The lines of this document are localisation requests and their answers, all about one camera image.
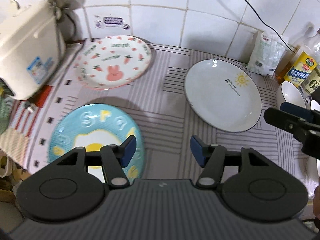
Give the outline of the white bowl dark rim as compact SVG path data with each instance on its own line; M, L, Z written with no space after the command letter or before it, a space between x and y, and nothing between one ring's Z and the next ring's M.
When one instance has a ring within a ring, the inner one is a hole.
M295 85L288 81L282 82L277 90L277 108L280 109L284 102L306 108L302 94Z

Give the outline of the blue fried egg plate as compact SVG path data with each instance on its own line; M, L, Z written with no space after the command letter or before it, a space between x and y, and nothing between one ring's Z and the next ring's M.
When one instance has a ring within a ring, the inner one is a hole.
M98 151L109 144L120 145L131 135L136 137L137 148L124 172L132 182L141 178L144 172L143 137L131 116L111 105L93 103L67 114L52 133L48 159L51 163L78 146L87 151Z

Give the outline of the dark label sauce bottle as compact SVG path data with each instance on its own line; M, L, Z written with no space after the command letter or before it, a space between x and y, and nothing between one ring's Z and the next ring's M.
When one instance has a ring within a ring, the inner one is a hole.
M300 85L300 90L305 98L310 96L319 87L319 81L320 73L319 66L317 66Z

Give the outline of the yellow label oil bottle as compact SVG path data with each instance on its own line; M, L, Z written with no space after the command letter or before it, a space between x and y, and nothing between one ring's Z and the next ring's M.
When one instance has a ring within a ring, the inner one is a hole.
M303 41L287 65L276 74L280 85L288 81L298 87L319 64L319 30Z

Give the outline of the white sun plate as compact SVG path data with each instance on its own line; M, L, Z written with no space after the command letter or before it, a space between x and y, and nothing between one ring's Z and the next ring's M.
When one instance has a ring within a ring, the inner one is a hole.
M222 60L194 64L184 81L193 111L207 124L225 132L244 132L259 121L262 102L253 80L242 69Z

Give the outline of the striped patterned table mat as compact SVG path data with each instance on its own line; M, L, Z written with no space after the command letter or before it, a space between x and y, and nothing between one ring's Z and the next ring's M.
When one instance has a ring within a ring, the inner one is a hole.
M195 63L213 54L171 46L151 45L152 63L140 78L111 90L83 87L75 74L74 58L82 44L67 47L65 58L52 78L50 92L36 112L25 166L35 173L48 164L50 137L55 126L72 110L88 103L114 105L138 124L144 138L143 178L196 179L201 168L190 151L190 137L237 151L250 146L304 183L313 196L317 181L306 173L308 157L292 135L260 118L242 133L228 133L205 123L190 107L184 94L184 77Z

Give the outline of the white plastic salt bag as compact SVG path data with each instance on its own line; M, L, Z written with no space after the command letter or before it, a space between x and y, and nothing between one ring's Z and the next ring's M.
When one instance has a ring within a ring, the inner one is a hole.
M272 76L287 48L287 37L259 31L246 69L262 76Z

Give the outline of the pink rabbit carrot plate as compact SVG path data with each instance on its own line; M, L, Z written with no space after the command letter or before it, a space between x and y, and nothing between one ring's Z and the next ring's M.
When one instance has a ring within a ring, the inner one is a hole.
M118 88L139 78L152 59L150 47L140 38L108 36L84 45L75 60L78 81L86 88Z

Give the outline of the colourful woven striped cloth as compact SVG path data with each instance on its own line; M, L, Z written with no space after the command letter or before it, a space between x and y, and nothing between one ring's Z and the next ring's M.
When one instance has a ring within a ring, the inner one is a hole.
M40 122L52 90L53 86L45 85L29 101L10 97L4 100L5 106L9 108L9 125L1 134L1 150L21 166L25 166L36 125Z

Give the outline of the white rice cooker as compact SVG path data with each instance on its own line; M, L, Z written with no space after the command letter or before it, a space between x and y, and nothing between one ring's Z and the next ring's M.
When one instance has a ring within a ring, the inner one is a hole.
M1 85L15 100L32 97L55 72L65 50L49 2L18 10L1 23Z

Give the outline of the wall sticker label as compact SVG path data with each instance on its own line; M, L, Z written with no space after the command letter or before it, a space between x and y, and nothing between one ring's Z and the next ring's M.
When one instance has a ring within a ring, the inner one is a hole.
M100 17L98 15L95 16L96 20L94 25L96 28L122 28L124 30L130 29L130 25L125 22L125 20L121 17Z

